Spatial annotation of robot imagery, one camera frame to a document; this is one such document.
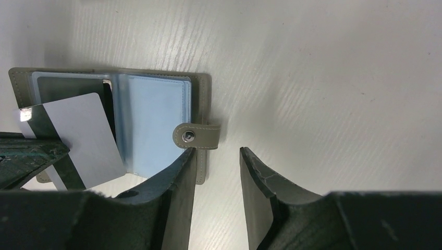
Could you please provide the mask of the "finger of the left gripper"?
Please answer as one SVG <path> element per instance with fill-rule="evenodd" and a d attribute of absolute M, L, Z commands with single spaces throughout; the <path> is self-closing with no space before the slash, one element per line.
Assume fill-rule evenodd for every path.
<path fill-rule="evenodd" d="M 21 133 L 1 132 L 1 190 L 20 189 L 69 151 L 61 140 L 26 139 Z"/>

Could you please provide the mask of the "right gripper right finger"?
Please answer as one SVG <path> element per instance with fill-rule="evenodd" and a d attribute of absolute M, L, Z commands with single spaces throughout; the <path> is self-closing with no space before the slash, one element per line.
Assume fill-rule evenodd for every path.
<path fill-rule="evenodd" d="M 308 191 L 240 149 L 249 249 L 441 249 L 441 192 Z"/>

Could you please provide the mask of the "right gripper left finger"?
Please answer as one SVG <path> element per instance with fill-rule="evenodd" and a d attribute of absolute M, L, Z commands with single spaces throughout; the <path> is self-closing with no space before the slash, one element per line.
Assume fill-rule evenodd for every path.
<path fill-rule="evenodd" d="M 89 191 L 2 191 L 1 249 L 187 249 L 195 156 L 187 149 L 114 198 Z"/>

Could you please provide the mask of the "white magnetic stripe card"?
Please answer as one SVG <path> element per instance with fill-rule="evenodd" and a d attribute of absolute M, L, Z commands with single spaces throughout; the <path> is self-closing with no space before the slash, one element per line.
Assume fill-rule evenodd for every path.
<path fill-rule="evenodd" d="M 24 137 L 61 140 L 69 153 L 45 172 L 57 190 L 86 190 L 126 174 L 97 93 L 12 112 Z"/>

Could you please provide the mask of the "black credit card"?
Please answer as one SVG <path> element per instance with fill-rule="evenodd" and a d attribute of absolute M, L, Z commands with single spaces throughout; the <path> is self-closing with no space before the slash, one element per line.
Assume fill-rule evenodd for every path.
<path fill-rule="evenodd" d="M 80 95 L 99 95 L 113 137 L 116 138 L 111 83 L 100 78 L 62 78 L 42 76 L 36 80 L 36 100 L 47 103 Z"/>

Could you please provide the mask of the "grey leather card holder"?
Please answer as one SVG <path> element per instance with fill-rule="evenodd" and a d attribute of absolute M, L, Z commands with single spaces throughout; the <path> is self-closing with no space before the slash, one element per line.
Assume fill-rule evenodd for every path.
<path fill-rule="evenodd" d="M 220 128 L 210 125 L 212 78 L 207 73 L 140 69 L 11 68 L 18 109 L 36 100 L 38 77 L 100 78 L 111 83 L 114 138 L 126 174 L 150 178 L 187 148 L 196 154 L 197 185 L 206 180 L 207 152 L 217 149 Z"/>

